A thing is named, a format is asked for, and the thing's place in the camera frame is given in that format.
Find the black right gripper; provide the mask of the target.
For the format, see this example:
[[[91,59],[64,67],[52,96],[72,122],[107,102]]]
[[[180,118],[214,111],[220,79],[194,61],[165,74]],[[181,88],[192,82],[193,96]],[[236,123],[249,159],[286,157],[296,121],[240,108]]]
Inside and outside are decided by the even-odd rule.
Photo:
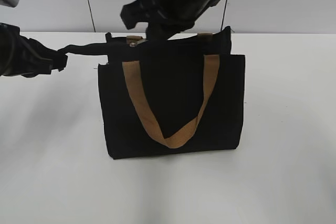
[[[181,26],[190,29],[196,20],[220,0],[136,0],[123,6],[120,17],[126,29],[137,23],[148,23],[146,39],[164,41],[181,32]]]

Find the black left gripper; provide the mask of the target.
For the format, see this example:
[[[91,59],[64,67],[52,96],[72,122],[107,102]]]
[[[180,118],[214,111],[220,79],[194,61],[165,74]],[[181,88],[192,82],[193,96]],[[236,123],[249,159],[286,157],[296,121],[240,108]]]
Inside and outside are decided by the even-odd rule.
[[[39,74],[51,74],[53,70],[63,71],[68,56],[50,49],[37,40],[21,35],[15,36],[14,59],[10,64],[10,76],[32,78]]]

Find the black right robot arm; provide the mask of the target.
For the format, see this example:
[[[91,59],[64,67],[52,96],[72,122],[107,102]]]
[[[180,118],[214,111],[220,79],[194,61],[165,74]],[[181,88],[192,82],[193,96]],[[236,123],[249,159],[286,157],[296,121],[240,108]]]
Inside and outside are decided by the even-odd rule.
[[[126,4],[120,17],[125,27],[147,23],[148,40],[167,40],[194,27],[197,19],[220,0],[135,0]]]

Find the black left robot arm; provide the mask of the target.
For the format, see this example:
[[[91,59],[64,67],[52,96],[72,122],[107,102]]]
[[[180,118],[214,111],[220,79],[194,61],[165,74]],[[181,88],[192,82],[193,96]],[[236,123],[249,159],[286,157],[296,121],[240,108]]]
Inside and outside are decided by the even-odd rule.
[[[33,78],[62,71],[68,56],[20,35],[17,26],[1,23],[1,76]]]

